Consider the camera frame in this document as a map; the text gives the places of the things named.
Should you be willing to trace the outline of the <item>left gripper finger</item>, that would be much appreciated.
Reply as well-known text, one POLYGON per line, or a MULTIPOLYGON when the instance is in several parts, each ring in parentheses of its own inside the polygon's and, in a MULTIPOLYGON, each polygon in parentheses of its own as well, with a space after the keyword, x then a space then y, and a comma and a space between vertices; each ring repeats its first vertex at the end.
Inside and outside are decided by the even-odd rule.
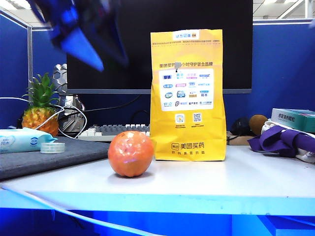
POLYGON ((105 20, 107 26, 107 34, 108 34, 108 51, 111 56, 121 65, 128 65, 128 57, 124 48, 124 45, 121 41, 119 27, 117 23, 117 15, 115 13, 109 15, 105 20))
POLYGON ((78 27, 69 33, 62 34, 60 27, 54 27, 50 32, 52 43, 60 50, 79 59, 98 71, 103 71, 103 62, 91 43, 78 27))

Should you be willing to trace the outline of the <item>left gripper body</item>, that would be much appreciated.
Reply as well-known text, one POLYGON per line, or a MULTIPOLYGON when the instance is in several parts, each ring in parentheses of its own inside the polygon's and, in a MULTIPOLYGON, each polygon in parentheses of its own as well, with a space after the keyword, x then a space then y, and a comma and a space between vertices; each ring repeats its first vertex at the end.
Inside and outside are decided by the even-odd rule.
POLYGON ((88 41, 99 47, 108 47, 105 20, 113 13, 118 15, 118 0, 29 0, 35 16, 52 29, 60 27, 62 34, 78 27, 88 41))

